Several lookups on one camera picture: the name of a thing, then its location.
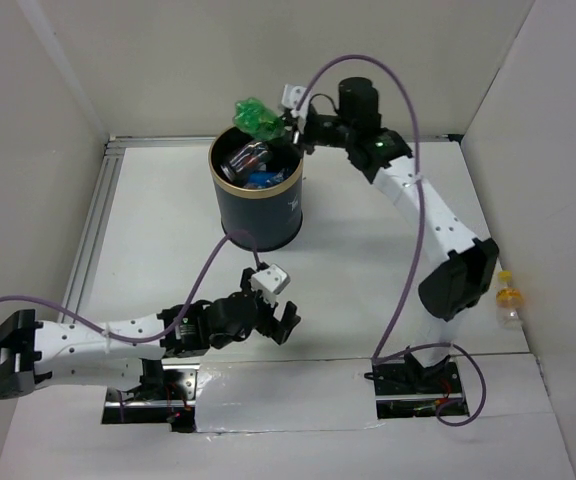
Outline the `clear wide-mouth plastic jar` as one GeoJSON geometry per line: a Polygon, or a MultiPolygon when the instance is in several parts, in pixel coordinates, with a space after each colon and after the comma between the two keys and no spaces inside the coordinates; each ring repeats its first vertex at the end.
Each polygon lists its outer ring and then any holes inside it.
{"type": "Polygon", "coordinates": [[[231,183],[241,183],[272,159],[269,146],[263,141],[253,140],[229,154],[222,162],[221,170],[231,183]]]}

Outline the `dark blue cylindrical bin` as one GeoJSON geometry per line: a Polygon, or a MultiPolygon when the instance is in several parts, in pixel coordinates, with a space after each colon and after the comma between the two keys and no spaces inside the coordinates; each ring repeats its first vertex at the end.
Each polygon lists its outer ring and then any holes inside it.
{"type": "Polygon", "coordinates": [[[289,141],[272,145],[273,154],[266,170],[287,170],[281,183],[264,189],[245,189],[230,183],[221,164],[252,138],[235,127],[229,127],[213,141],[208,165],[225,233],[244,250],[253,246],[261,252],[277,250],[290,243],[303,224],[302,176],[304,160],[289,141]]]}

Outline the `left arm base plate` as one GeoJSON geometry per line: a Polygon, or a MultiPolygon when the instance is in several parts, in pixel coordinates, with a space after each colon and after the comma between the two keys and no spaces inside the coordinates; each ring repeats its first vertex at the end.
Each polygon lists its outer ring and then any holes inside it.
{"type": "Polygon", "coordinates": [[[108,388],[102,423],[105,425],[166,424],[173,432],[196,430],[198,364],[164,364],[161,380],[129,391],[108,388]]]}

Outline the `clear bottle blue label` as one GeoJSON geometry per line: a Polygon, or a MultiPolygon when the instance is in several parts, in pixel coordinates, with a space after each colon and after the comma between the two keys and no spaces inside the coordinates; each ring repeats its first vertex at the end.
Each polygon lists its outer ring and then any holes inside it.
{"type": "Polygon", "coordinates": [[[283,183],[290,175],[291,171],[287,168],[281,169],[277,172],[258,170],[248,177],[244,184],[244,188],[248,190],[272,188],[283,183]]]}

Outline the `small bottle yellow cap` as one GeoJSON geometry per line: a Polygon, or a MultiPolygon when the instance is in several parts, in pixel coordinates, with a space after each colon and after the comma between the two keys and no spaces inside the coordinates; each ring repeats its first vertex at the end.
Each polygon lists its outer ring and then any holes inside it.
{"type": "Polygon", "coordinates": [[[497,320],[501,327],[519,329],[522,321],[519,311],[523,308],[524,298],[519,289],[513,286],[513,275],[508,270],[497,274],[497,292],[495,296],[497,305],[497,320]]]}

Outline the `silver tape sheet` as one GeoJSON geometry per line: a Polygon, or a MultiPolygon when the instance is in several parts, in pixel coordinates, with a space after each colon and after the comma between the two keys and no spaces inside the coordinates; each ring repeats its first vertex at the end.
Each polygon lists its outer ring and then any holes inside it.
{"type": "Polygon", "coordinates": [[[367,360],[204,363],[201,433],[354,431],[377,424],[367,360]]]}

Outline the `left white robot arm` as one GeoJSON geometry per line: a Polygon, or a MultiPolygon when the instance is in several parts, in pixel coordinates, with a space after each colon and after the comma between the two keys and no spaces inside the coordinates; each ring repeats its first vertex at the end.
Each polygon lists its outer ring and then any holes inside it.
{"type": "Polygon", "coordinates": [[[293,302],[277,316],[289,275],[275,264],[243,271],[238,291],[94,327],[38,319],[18,310],[0,324],[0,400],[55,385],[102,385],[144,399],[167,379],[166,359],[194,358],[247,340],[253,332],[284,344],[301,318],[293,302]]]}

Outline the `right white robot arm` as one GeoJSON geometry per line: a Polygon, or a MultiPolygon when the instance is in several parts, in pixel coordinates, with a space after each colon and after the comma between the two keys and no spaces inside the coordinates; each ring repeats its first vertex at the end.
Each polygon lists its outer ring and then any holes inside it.
{"type": "Polygon", "coordinates": [[[399,133],[383,126],[379,92],[371,80],[340,81],[331,115],[318,113],[311,102],[311,94],[304,92],[293,109],[304,121],[301,143],[306,150],[317,146],[344,150],[368,183],[417,227],[412,263],[425,257],[431,271],[416,288],[425,310],[422,343],[404,353],[404,379],[412,390],[428,391],[449,361],[463,313],[490,288],[498,245],[462,223],[422,175],[420,145],[408,145],[399,133]]]}

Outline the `green bottle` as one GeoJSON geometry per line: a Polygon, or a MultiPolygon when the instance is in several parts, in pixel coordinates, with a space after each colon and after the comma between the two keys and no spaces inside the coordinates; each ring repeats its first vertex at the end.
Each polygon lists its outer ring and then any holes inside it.
{"type": "Polygon", "coordinates": [[[258,141],[272,141],[285,133],[283,120],[254,97],[235,103],[232,121],[237,129],[258,141]]]}

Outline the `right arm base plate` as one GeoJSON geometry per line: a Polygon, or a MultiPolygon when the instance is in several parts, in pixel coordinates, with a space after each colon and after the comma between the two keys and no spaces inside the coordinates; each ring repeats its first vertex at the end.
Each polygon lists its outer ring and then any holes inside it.
{"type": "Polygon", "coordinates": [[[378,419],[428,418],[443,406],[441,416],[468,416],[457,364],[446,357],[424,368],[412,354],[373,366],[364,374],[373,383],[378,419]]]}

